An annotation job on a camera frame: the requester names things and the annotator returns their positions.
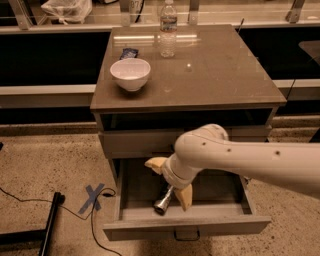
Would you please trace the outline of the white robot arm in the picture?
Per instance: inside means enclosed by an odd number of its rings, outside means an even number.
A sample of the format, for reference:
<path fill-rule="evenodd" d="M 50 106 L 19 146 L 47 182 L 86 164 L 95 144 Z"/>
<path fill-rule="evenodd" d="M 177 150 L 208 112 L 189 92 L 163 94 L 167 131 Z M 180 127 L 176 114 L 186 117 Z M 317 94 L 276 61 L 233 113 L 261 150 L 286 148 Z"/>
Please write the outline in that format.
<path fill-rule="evenodd" d="M 320 145 L 233 142 L 224 128 L 204 125 L 178 137 L 170 157 L 145 166 L 174 188 L 183 210 L 192 205 L 192 182 L 204 169 L 228 171 L 311 197 L 320 197 Z"/>

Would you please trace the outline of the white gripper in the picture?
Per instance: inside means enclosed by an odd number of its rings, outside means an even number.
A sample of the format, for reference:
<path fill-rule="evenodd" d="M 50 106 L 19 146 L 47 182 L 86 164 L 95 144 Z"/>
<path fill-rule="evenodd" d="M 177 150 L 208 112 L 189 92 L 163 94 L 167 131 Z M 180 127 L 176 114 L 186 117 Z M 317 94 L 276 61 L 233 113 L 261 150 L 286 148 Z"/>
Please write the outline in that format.
<path fill-rule="evenodd" d="M 144 165 L 157 174 L 162 173 L 165 180 L 177 188 L 174 190 L 174 194 L 184 211 L 192 206 L 193 188 L 191 183 L 200 172 L 199 168 L 188 166 L 176 154 L 172 154 L 169 158 L 150 158 Z"/>

